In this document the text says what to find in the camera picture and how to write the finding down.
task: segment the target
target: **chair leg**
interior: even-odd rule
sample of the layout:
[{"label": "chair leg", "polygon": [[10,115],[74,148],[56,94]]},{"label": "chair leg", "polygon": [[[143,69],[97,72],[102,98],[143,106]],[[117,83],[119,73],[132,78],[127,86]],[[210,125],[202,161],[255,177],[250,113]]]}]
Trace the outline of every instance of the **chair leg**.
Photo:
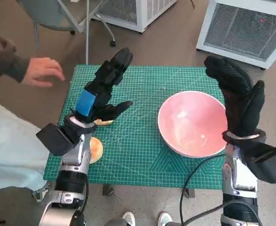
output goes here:
[{"label": "chair leg", "polygon": [[86,18],[86,64],[89,63],[89,12],[90,12],[90,1],[87,1],[87,18]]},{"label": "chair leg", "polygon": [[35,34],[35,43],[36,43],[36,50],[37,53],[39,54],[39,34],[38,34],[38,24],[33,21],[33,26],[34,26],[34,34]]},{"label": "chair leg", "polygon": [[105,28],[110,33],[110,35],[112,37],[112,41],[110,42],[110,46],[115,47],[116,46],[116,40],[115,40],[115,36],[114,36],[113,32],[111,31],[110,27],[107,25],[107,23],[102,19],[102,17],[98,13],[96,13],[95,16],[103,23]]}]

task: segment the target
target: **grid lines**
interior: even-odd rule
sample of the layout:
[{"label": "grid lines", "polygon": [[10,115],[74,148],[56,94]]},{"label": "grid lines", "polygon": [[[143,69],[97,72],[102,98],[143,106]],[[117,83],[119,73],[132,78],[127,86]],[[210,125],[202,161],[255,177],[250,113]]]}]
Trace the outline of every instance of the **grid lines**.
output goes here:
[{"label": "grid lines", "polygon": [[[77,98],[99,66],[78,65],[70,83],[59,122],[74,108]],[[157,124],[158,111],[171,95],[185,90],[208,93],[223,102],[222,93],[205,68],[130,66],[114,87],[110,103],[131,100],[133,105],[93,134],[103,143],[103,157],[90,165],[89,182],[115,185],[181,187],[188,173],[203,160],[182,157],[164,143]],[[60,158],[50,154],[44,179],[55,180]],[[223,158],[213,159],[195,173],[190,188],[221,189]]]}]

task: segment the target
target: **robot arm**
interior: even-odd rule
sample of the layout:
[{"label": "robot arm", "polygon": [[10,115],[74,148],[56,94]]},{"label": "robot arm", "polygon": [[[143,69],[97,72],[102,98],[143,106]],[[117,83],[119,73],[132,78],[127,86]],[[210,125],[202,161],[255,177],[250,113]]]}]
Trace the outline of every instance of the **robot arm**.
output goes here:
[{"label": "robot arm", "polygon": [[85,225],[83,209],[87,197],[83,191],[91,158],[90,139],[96,129],[94,120],[113,120],[133,104],[131,101],[117,106],[108,104],[112,87],[122,81],[132,59],[133,54],[125,48],[111,61],[105,61],[95,79],[84,87],[75,111],[65,117],[64,124],[50,123],[37,133],[51,154],[62,156],[55,188],[46,197],[40,226]]},{"label": "robot arm", "polygon": [[[276,183],[276,148],[265,144],[266,134],[257,129],[264,104],[264,82],[252,86],[249,75],[225,58],[209,56],[206,73],[218,81],[228,120],[226,158],[222,168],[223,203],[241,201],[258,215],[257,179]],[[241,203],[223,209],[222,226],[257,226],[254,213]]]}]

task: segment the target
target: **black power cord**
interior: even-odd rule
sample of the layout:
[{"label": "black power cord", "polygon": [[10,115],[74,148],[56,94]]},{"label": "black power cord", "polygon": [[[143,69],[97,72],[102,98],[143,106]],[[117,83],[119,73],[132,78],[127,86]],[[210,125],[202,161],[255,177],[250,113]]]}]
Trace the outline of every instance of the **black power cord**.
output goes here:
[{"label": "black power cord", "polygon": [[83,211],[84,211],[85,208],[86,208],[88,197],[89,197],[89,181],[88,181],[88,179],[87,179],[87,180],[86,180],[86,197],[85,197],[85,201],[84,201],[84,203],[83,203],[83,205],[82,205],[82,208],[81,208],[82,214],[83,214]]},{"label": "black power cord", "polygon": [[205,160],[203,160],[193,171],[192,173],[189,175],[189,177],[186,180],[186,183],[183,187],[183,191],[181,192],[181,200],[180,200],[180,217],[181,217],[181,225],[184,225],[184,219],[183,219],[183,212],[182,212],[182,206],[183,206],[183,198],[184,198],[184,192],[185,189],[190,181],[190,179],[192,178],[193,174],[198,170],[199,167],[201,167],[205,162],[210,161],[211,159],[216,159],[216,158],[220,158],[220,157],[224,157],[226,156],[225,154],[219,154],[216,156],[212,156],[210,158],[207,158]]},{"label": "black power cord", "polygon": [[193,2],[193,0],[190,0],[191,1],[191,4],[192,4],[192,7],[193,7],[193,10],[195,10],[195,4]]},{"label": "black power cord", "polygon": [[243,205],[247,206],[247,207],[254,213],[254,215],[255,215],[255,217],[257,218],[257,221],[258,221],[258,223],[259,223],[259,226],[263,226],[262,222],[260,221],[260,219],[259,219],[259,217],[258,217],[258,214],[257,214],[248,204],[246,204],[246,203],[244,203],[244,202],[242,202],[242,201],[238,201],[238,200],[231,200],[231,201],[229,201],[229,202],[223,203],[222,205],[219,205],[219,206],[217,206],[217,207],[215,207],[215,208],[212,208],[212,209],[207,210],[207,211],[205,211],[205,212],[203,212],[203,213],[200,213],[200,214],[198,214],[198,215],[196,215],[196,216],[194,216],[194,217],[191,217],[190,219],[188,219],[188,220],[186,220],[186,221],[184,222],[184,220],[183,220],[183,213],[182,213],[182,202],[183,202],[183,198],[184,198],[185,189],[186,189],[186,187],[187,187],[187,185],[188,185],[190,179],[192,178],[192,176],[194,175],[194,173],[195,173],[205,162],[210,161],[210,160],[212,160],[212,159],[224,157],[224,156],[225,156],[225,154],[220,154],[220,155],[212,156],[212,157],[210,157],[210,158],[207,158],[207,159],[203,160],[203,161],[192,171],[192,173],[188,176],[188,178],[187,178],[187,180],[186,180],[186,183],[185,183],[185,185],[184,185],[184,187],[183,187],[183,190],[182,190],[182,192],[181,192],[181,200],[180,200],[180,217],[181,217],[181,225],[182,225],[182,226],[186,226],[186,225],[190,224],[192,221],[195,221],[195,220],[197,220],[197,219],[200,219],[201,217],[204,217],[204,216],[206,216],[206,215],[208,215],[208,214],[210,214],[210,213],[213,213],[213,212],[215,212],[215,211],[218,211],[218,210],[220,210],[220,209],[222,209],[222,208],[225,208],[225,207],[227,207],[227,206],[229,206],[229,205],[232,205],[232,204],[234,204],[234,203],[240,203],[240,204],[243,204]]}]

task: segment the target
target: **blue tape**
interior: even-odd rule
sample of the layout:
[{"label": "blue tape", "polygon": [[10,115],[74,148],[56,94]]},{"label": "blue tape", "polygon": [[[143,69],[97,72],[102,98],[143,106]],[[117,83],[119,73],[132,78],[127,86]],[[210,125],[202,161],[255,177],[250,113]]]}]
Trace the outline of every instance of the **blue tape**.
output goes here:
[{"label": "blue tape", "polygon": [[88,116],[91,110],[91,107],[94,104],[96,96],[89,93],[85,89],[82,91],[81,95],[79,96],[79,99],[76,103],[76,111],[78,111],[80,114],[84,116]]}]

